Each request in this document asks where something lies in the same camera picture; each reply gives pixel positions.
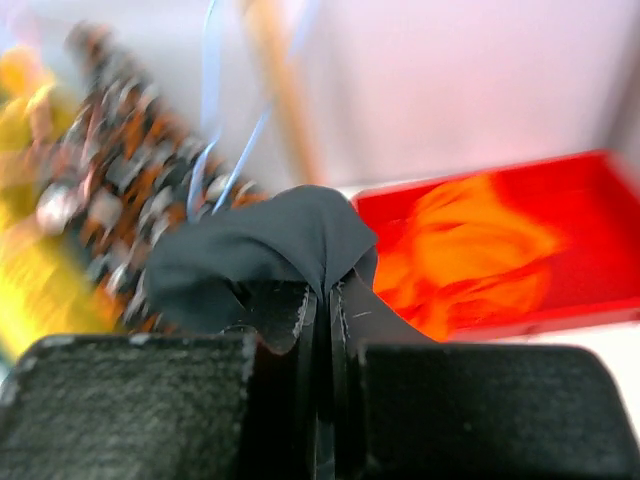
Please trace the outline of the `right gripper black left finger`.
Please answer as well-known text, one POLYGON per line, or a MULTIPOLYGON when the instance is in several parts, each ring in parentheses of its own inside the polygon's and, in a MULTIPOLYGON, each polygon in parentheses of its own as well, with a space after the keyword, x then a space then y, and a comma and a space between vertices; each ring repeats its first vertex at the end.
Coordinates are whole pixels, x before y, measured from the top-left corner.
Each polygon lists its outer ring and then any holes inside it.
POLYGON ((312 479, 317 299, 260 288, 219 335, 54 335, 1 391, 5 479, 312 479))

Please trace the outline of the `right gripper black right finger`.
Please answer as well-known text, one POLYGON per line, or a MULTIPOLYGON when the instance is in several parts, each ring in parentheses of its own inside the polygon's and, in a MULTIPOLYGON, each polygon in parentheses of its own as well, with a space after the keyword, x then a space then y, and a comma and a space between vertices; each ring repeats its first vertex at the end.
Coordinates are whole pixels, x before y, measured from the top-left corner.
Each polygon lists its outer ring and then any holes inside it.
POLYGON ((340 479, 635 479, 618 389, 569 346, 437 343, 356 274, 329 295, 340 479))

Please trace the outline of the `dark navy shorts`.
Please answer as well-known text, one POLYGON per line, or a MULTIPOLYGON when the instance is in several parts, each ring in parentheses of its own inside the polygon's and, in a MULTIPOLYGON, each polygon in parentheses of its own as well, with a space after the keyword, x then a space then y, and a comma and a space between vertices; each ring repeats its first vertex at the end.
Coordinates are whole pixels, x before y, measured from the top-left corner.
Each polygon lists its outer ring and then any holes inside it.
POLYGON ((319 299, 350 271, 367 283, 377 236, 337 190, 299 186, 163 234, 146 261, 151 310, 189 333, 235 323, 252 282, 300 282, 319 299))

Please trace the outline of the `orange camouflage shorts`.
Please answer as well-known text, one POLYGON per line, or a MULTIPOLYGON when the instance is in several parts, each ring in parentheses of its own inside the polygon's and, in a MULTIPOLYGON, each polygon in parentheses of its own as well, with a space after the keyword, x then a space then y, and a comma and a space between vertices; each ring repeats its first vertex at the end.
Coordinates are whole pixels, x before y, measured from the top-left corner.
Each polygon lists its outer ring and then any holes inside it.
POLYGON ((129 332, 174 327, 144 290, 159 237, 219 207, 265 199, 166 106, 157 85, 107 29, 80 23, 67 44, 86 68, 89 94, 60 144, 36 208, 48 234, 71 230, 109 316, 129 332))

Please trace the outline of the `light blue wire hanger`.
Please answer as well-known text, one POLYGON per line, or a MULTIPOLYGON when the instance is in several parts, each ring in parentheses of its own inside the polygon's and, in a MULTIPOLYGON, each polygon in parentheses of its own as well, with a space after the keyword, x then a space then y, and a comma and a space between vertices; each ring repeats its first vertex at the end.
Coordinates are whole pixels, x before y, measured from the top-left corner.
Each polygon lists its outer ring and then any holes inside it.
MULTIPOLYGON (((243 10, 244 1, 239 3, 238 14, 244 17, 245 33, 249 36, 249 42, 253 45, 250 53, 261 58, 257 47, 253 41, 251 33, 248 30, 243 10)), ((292 36, 287 38, 288 59, 294 59, 295 55, 304 45, 305 37, 311 29, 314 17, 317 14, 320 3, 318 1, 307 1, 301 11, 296 28, 293 30, 292 36)), ((202 205, 208 200, 206 198, 206 186, 204 182, 204 170, 209 160, 209 155, 217 146, 223 131, 223 117, 219 112, 221 95, 221 67, 222 67, 222 50, 223 50, 223 33, 228 20, 224 13, 226 3, 224 1, 212 1, 209 3, 202 31, 202 57, 201 57, 201 106, 200 106, 200 126, 201 130, 209 135, 208 144, 198 156, 195 166, 192 170, 192 176, 189 183, 189 190, 186 201, 186 214, 190 222, 195 221, 203 211, 202 205)), ((213 207, 211 212, 216 213, 223 204, 226 203, 230 196, 231 189, 236 185, 245 164, 252 154, 262 132, 269 124, 270 118, 276 114, 272 92, 269 88, 266 72, 264 70, 264 88, 265 94, 260 102, 259 115, 253 125, 251 133, 243 147, 235 166, 230 173, 225 174, 223 179, 225 183, 222 189, 211 200, 213 207)))

